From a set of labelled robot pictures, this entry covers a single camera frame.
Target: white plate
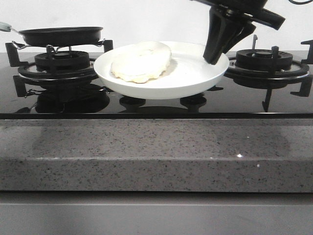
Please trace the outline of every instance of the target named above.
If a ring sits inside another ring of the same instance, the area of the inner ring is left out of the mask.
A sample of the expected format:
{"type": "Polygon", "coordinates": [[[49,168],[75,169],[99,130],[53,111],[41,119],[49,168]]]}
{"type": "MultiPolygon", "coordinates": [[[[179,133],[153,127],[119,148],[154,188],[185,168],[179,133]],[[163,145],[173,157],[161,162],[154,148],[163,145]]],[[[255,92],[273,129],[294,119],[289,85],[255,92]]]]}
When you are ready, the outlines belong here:
{"type": "Polygon", "coordinates": [[[162,42],[172,50],[168,69],[158,78],[144,84],[125,82],[111,73],[114,58],[131,45],[110,50],[96,59],[94,70],[104,85],[123,95],[142,99],[174,99],[201,93],[215,86],[229,66],[222,54],[215,65],[203,58],[205,46],[181,42],[162,42]]]}

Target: gas stove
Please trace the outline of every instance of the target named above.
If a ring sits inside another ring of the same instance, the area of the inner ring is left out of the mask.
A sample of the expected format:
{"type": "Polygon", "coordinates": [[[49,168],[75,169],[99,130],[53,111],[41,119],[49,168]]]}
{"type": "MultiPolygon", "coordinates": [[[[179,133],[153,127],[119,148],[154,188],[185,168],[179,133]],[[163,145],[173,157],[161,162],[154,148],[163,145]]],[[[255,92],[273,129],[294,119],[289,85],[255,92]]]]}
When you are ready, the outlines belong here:
{"type": "MultiPolygon", "coordinates": [[[[105,51],[112,49],[106,43],[105,51]]],[[[7,43],[8,53],[0,55],[0,118],[313,118],[312,46],[308,53],[256,49],[255,38],[253,45],[228,54],[229,68],[211,89],[145,100],[103,85],[93,70],[100,53],[47,47],[47,53],[18,54],[18,45],[7,43]]]]}

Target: black frying pan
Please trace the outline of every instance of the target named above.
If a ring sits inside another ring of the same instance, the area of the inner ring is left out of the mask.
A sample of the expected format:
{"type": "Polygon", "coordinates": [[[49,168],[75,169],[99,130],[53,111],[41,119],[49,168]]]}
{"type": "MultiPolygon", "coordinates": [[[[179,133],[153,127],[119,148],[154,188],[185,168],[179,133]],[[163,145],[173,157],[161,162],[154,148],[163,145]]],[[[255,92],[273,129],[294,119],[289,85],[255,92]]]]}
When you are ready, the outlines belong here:
{"type": "Polygon", "coordinates": [[[0,22],[0,30],[15,31],[22,35],[24,41],[34,47],[68,47],[94,44],[99,41],[103,27],[62,27],[39,28],[22,31],[14,30],[9,24],[0,22]]]}

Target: bread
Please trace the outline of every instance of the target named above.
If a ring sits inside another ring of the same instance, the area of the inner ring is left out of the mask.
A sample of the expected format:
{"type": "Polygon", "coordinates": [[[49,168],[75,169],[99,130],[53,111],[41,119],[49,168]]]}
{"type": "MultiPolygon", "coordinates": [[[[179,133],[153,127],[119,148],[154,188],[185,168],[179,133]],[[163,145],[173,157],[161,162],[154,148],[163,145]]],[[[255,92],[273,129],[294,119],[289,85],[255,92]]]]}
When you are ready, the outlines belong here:
{"type": "Polygon", "coordinates": [[[160,77],[168,68],[171,55],[171,49],[164,43],[141,42],[114,58],[111,72],[126,82],[146,83],[160,77]]]}

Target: white wall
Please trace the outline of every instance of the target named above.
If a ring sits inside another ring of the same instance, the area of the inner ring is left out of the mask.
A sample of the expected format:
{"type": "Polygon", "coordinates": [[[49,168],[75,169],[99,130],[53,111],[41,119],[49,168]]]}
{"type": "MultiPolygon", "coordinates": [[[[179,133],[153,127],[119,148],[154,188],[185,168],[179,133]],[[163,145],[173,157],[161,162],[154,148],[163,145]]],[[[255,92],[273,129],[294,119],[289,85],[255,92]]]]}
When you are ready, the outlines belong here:
{"type": "MultiPolygon", "coordinates": [[[[209,6],[191,0],[0,0],[0,4],[0,21],[17,30],[102,26],[102,37],[113,39],[114,47],[145,40],[205,44],[208,33],[209,6]]],[[[278,31],[254,23],[259,37],[257,48],[308,49],[300,42],[313,39],[313,3],[298,6],[287,0],[269,0],[266,9],[286,21],[278,31]]],[[[14,32],[0,32],[0,52],[5,52],[4,43],[12,40],[23,43],[14,32]]],[[[249,36],[232,50],[250,48],[251,44],[249,36]]],[[[76,49],[101,51],[95,46],[76,49]]]]}

